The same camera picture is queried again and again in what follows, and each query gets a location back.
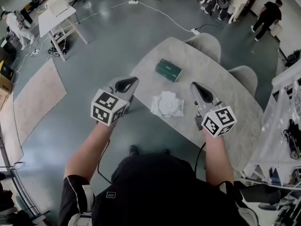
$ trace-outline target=rug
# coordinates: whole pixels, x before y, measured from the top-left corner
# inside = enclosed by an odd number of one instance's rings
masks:
[[[8,162],[10,166],[13,166],[23,157],[15,123],[13,93],[7,98],[0,111],[0,126]]]
[[[44,116],[67,94],[53,59],[28,81],[15,99],[16,127],[21,146]]]

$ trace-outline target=crumpled paper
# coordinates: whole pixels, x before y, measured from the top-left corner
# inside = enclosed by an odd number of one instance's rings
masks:
[[[161,95],[154,96],[150,112],[163,118],[184,116],[184,101],[175,97],[175,93],[162,91]]]

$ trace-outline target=dark green box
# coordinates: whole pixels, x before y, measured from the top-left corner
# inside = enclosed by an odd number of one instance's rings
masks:
[[[156,65],[156,72],[163,75],[170,81],[176,82],[182,72],[182,69],[162,58]]]

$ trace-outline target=floor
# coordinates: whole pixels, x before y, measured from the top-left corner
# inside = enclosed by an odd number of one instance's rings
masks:
[[[79,20],[101,10],[129,0],[87,0],[76,3]],[[221,65],[231,69],[247,65],[258,76],[256,100],[264,109],[272,89],[278,62],[279,43],[266,34],[260,42],[254,42],[250,25],[255,17],[241,16],[231,25],[211,18],[200,10],[197,0],[141,0],[159,9],[187,30],[202,24],[200,32],[208,32],[218,38],[222,45]],[[64,167],[72,153],[79,148],[95,126],[90,118],[90,103],[96,91],[113,77],[130,74],[138,62],[157,44],[168,37],[186,40],[193,34],[182,30],[161,13],[143,5],[122,5],[83,21],[79,27],[90,43],[85,43],[75,34],[70,36],[71,48],[66,62],[54,57],[55,65],[68,94],[39,123],[23,145],[25,164],[17,172],[28,194],[41,212],[50,210],[48,217],[57,220],[62,192]],[[26,53],[38,46],[36,41],[19,54],[22,61]],[[15,97],[28,80],[47,61],[45,41],[42,51],[35,57],[27,56],[21,68],[21,76],[14,87]],[[111,137],[100,165],[101,172],[110,177],[118,163],[127,156],[128,147],[138,145],[142,153],[169,148],[174,156],[187,160],[194,167],[199,148],[150,113],[137,99],[131,112],[119,121]],[[205,153],[201,154],[197,177],[205,180]],[[98,174],[91,181],[95,194],[108,186]]]

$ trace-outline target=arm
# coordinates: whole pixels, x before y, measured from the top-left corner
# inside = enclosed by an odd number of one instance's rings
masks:
[[[78,175],[90,182],[115,125],[108,127],[102,123],[97,124],[89,137],[69,160],[64,177]]]
[[[258,17],[260,17],[260,15],[261,15],[265,10],[267,10],[267,8],[266,8],[266,7],[263,7],[263,8],[260,10],[260,12],[259,12]]]
[[[227,155],[222,136],[213,138],[203,129],[206,139],[206,181],[219,185],[224,181],[234,183],[233,168]]]

